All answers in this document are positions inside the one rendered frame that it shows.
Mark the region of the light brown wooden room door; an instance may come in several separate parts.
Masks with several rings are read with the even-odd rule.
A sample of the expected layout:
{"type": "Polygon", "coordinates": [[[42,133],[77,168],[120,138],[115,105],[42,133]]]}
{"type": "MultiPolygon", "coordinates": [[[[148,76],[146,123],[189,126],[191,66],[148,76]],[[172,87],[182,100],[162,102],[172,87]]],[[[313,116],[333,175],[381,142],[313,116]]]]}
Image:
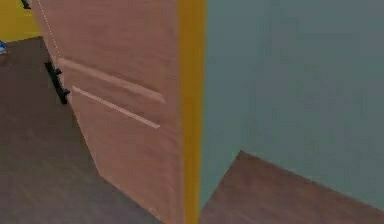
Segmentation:
{"type": "Polygon", "coordinates": [[[30,0],[99,174],[185,224],[177,0],[30,0]]]}

